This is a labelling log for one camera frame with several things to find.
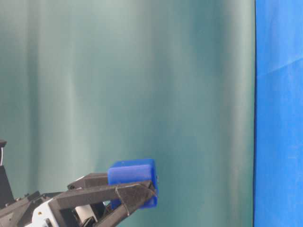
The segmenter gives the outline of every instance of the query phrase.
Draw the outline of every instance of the cable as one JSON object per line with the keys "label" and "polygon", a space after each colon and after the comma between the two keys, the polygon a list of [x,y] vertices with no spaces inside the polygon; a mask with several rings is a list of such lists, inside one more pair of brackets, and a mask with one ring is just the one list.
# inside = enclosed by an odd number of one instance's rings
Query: cable
{"label": "cable", "polygon": [[1,161],[0,161],[0,166],[3,164],[3,148],[1,148]]}

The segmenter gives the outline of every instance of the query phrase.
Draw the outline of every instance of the robotic arm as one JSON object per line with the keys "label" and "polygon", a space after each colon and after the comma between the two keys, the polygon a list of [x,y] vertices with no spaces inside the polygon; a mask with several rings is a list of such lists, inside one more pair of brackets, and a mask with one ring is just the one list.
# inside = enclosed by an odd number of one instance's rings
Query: robotic arm
{"label": "robotic arm", "polygon": [[[0,166],[0,227],[115,227],[156,198],[154,184],[150,179],[109,185],[107,173],[89,174],[69,184],[65,192],[35,192],[14,199]],[[105,205],[106,201],[118,205]]]}

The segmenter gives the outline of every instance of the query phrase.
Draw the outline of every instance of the blue fabric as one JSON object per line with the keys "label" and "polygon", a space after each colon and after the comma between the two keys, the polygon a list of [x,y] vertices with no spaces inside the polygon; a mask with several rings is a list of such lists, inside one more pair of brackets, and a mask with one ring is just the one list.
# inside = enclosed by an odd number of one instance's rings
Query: blue fabric
{"label": "blue fabric", "polygon": [[303,225],[303,1],[256,0],[255,227]]}
{"label": "blue fabric", "polygon": [[[152,181],[158,193],[158,182],[156,174],[155,160],[151,158],[119,161],[114,163],[107,172],[108,184],[132,183],[140,181]],[[112,208],[115,209],[121,204],[119,200],[111,201]],[[151,208],[157,206],[157,197],[154,196],[141,208]]]}

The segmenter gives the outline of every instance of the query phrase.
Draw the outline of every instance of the blue cube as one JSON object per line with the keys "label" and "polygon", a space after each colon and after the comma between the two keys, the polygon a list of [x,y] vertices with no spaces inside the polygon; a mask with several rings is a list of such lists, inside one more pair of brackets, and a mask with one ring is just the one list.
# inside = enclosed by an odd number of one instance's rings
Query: blue cube
{"label": "blue cube", "polygon": [[[119,161],[113,164],[108,172],[108,184],[133,183],[139,181],[152,181],[158,194],[156,165],[154,159],[136,159]],[[112,208],[117,208],[121,202],[111,201]],[[157,197],[151,198],[141,208],[157,206]]]}

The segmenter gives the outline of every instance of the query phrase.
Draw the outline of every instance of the teal fabric backdrop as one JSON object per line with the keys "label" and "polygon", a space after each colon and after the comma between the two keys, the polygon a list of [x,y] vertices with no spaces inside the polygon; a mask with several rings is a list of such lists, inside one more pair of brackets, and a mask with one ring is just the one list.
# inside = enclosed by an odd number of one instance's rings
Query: teal fabric backdrop
{"label": "teal fabric backdrop", "polygon": [[16,196],[151,157],[121,224],[252,226],[254,1],[0,2],[0,137]]}

